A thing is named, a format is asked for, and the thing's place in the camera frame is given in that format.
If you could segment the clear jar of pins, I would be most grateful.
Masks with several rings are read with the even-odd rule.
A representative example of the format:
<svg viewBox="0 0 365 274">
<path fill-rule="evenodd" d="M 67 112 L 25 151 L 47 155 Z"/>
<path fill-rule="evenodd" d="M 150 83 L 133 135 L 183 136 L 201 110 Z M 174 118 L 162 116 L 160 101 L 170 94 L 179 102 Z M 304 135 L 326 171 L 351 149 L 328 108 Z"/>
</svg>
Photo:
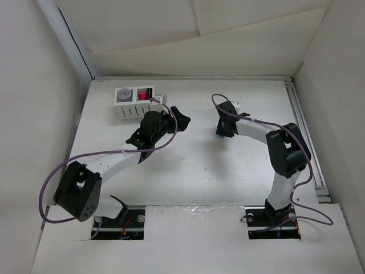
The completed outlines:
<svg viewBox="0 0 365 274">
<path fill-rule="evenodd" d="M 117 102 L 131 102 L 133 99 L 133 90 L 121 88 L 117 91 Z"/>
</svg>

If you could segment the orange highlighter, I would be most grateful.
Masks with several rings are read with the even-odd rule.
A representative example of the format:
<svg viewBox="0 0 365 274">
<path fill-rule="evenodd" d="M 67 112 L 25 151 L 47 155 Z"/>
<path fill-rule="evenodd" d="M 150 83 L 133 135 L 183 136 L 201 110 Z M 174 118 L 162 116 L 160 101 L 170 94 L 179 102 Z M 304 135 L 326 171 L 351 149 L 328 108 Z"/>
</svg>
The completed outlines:
<svg viewBox="0 0 365 274">
<path fill-rule="evenodd" d="M 153 97 L 153 89 L 152 88 L 147 88 L 146 100 L 150 100 L 152 97 Z"/>
</svg>

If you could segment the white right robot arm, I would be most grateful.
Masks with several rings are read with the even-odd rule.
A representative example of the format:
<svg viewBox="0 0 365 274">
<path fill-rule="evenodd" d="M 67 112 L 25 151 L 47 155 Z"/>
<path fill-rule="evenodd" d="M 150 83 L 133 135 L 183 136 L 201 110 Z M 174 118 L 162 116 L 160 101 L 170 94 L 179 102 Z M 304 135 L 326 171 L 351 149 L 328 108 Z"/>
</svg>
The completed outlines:
<svg viewBox="0 0 365 274">
<path fill-rule="evenodd" d="M 278 224 L 289 212 L 290 194 L 300 173 L 307 166 L 306 158 L 311 158 L 298 126 L 289 123 L 283 129 L 277 129 L 274 125 L 248 120 L 249 114 L 238 114 L 234 104 L 228 100 L 216 109 L 219 115 L 217 135 L 229 138 L 240 135 L 267 145 L 275 174 L 271 191 L 265 200 L 263 217 L 271 225 Z"/>
</svg>

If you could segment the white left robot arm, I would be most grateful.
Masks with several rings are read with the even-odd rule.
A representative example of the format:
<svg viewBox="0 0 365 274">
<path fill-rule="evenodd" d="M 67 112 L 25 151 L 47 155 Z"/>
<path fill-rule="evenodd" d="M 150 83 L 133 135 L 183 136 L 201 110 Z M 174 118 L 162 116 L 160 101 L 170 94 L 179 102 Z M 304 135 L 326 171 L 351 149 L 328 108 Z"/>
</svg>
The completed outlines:
<svg viewBox="0 0 365 274">
<path fill-rule="evenodd" d="M 166 112 L 148 111 L 139 128 L 116 151 L 93 162 L 70 163 L 54 194 L 54 202 L 74 219 L 84 222 L 94 215 L 100 203 L 102 184 L 145 161 L 157 150 L 156 143 L 166 134 L 185 131 L 191 118 L 173 106 Z"/>
</svg>

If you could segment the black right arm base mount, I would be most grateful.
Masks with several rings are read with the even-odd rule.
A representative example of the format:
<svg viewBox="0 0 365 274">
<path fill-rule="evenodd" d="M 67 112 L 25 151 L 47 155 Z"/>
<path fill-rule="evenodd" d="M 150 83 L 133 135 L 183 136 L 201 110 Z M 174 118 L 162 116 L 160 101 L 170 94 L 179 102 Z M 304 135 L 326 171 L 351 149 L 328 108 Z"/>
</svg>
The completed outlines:
<svg viewBox="0 0 365 274">
<path fill-rule="evenodd" d="M 294 207 L 289 204 L 276 211 L 266 200 L 263 206 L 247 206 L 240 222 L 248 228 L 250 240 L 301 239 Z"/>
</svg>

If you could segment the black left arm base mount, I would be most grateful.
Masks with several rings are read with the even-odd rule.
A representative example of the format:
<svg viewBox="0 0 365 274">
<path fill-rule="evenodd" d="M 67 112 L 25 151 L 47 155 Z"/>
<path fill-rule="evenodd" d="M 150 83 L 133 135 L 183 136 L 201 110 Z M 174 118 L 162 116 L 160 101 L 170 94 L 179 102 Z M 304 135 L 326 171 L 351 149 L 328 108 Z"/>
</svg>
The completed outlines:
<svg viewBox="0 0 365 274">
<path fill-rule="evenodd" d="M 127 205 L 116 196 L 100 198 L 92 240 L 143 240 L 146 206 Z"/>
</svg>

